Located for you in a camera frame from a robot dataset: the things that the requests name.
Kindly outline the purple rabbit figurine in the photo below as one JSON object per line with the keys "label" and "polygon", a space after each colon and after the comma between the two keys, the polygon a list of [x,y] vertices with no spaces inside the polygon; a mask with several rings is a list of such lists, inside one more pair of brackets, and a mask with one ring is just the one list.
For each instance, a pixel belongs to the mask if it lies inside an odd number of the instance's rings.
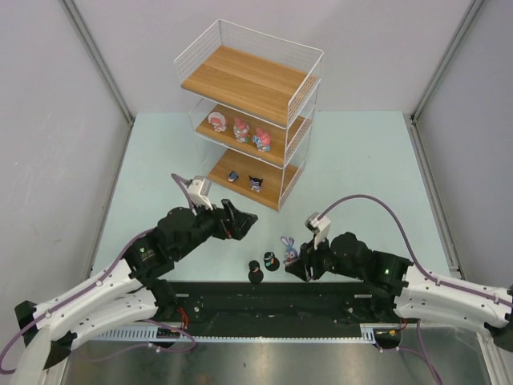
{"label": "purple rabbit figurine", "polygon": [[294,247],[295,241],[292,237],[281,236],[281,242],[285,245],[284,264],[288,267],[298,260],[299,253]]}

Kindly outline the pink bunny blue bow figurine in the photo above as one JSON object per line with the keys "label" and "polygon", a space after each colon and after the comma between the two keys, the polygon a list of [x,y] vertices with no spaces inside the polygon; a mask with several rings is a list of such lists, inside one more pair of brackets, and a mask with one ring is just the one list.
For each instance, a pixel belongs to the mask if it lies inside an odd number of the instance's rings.
{"label": "pink bunny blue bow figurine", "polygon": [[271,136],[263,128],[256,128],[252,136],[252,142],[259,152],[269,152],[271,148]]}

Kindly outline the pink bunny flower crown figurine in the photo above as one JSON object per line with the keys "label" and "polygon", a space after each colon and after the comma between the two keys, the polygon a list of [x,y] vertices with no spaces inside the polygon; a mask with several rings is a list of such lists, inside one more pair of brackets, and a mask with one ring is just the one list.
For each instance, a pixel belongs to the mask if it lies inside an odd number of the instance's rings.
{"label": "pink bunny flower crown figurine", "polygon": [[248,143],[249,140],[249,126],[241,118],[234,119],[233,132],[235,139],[238,143]]}

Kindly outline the white pink round figurine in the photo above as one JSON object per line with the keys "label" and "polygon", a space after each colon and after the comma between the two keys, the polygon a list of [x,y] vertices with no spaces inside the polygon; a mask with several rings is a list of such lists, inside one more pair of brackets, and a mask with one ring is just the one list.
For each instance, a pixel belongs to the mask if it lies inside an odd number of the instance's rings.
{"label": "white pink round figurine", "polygon": [[227,129],[225,116],[217,111],[208,115],[208,122],[215,132],[225,132]]}

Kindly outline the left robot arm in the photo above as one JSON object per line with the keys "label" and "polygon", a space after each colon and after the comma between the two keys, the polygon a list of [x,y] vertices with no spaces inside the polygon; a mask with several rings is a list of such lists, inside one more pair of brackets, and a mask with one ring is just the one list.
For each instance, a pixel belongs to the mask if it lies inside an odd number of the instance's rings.
{"label": "left robot arm", "polygon": [[40,373],[105,331],[172,316],[177,297],[163,276],[209,238],[240,241],[258,220],[229,199],[221,204],[174,208],[155,228],[129,241],[100,273],[51,301],[18,304],[15,313],[26,351],[17,370]]}

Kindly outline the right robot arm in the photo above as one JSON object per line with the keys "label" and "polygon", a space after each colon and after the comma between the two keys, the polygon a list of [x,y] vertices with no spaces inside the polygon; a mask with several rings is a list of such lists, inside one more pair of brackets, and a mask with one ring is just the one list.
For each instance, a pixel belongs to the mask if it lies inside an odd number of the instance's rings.
{"label": "right robot arm", "polygon": [[377,300],[375,313],[387,322],[415,318],[467,329],[512,350],[512,291],[438,275],[410,259],[372,250],[352,233],[310,241],[285,270],[305,282],[325,273],[362,281]]}

